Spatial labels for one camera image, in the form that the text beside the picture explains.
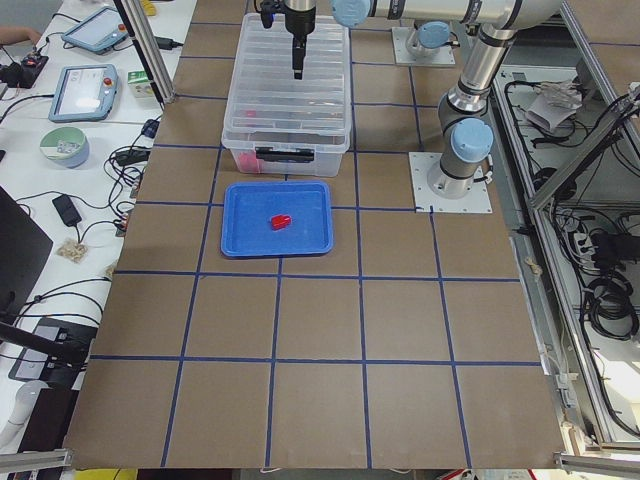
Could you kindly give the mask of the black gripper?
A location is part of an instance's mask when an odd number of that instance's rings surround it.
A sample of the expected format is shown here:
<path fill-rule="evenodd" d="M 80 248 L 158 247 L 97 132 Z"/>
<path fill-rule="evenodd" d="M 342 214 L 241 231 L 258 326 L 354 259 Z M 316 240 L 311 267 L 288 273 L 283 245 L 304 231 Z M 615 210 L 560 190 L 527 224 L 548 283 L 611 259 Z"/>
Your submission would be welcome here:
<path fill-rule="evenodd" d="M 259 13 L 264 28 L 271 28 L 278 13 L 278 0 L 262 0 Z M 315 29 L 315 0 L 285 0 L 285 27 L 292 39 L 292 69 L 296 80 L 303 79 L 306 37 Z"/>

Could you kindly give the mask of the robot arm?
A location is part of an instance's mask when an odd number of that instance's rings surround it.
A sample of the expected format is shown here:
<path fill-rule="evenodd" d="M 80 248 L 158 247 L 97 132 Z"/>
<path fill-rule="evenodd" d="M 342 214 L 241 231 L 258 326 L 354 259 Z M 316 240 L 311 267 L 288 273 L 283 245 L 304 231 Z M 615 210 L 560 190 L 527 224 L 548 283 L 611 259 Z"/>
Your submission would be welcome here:
<path fill-rule="evenodd" d="M 491 83 L 520 30 L 537 26 L 560 9 L 559 1 L 333 1 L 333 18 L 354 28 L 369 17 L 389 20 L 453 20 L 480 28 L 455 86 L 442 97 L 438 115 L 445 141 L 428 186 L 446 199 L 470 190 L 476 169 L 488 157 L 494 135 L 479 118 Z"/>
<path fill-rule="evenodd" d="M 265 29 L 272 27 L 276 14 L 285 13 L 285 4 L 282 0 L 254 0 L 253 7 L 255 12 L 260 15 L 262 26 Z"/>

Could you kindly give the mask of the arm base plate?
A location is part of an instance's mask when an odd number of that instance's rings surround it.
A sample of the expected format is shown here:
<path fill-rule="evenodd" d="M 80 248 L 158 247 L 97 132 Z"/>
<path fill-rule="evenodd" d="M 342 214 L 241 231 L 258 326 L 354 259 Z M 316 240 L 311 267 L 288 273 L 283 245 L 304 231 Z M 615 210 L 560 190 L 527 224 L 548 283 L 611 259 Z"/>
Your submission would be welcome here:
<path fill-rule="evenodd" d="M 391 30 L 397 65 L 443 67 L 455 65 L 450 24 L 444 21 L 416 21 L 410 27 Z"/>
<path fill-rule="evenodd" d="M 481 165 L 473 177 L 457 180 L 441 171 L 440 157 L 438 152 L 409 153 L 414 209 L 422 213 L 491 214 L 489 181 Z"/>

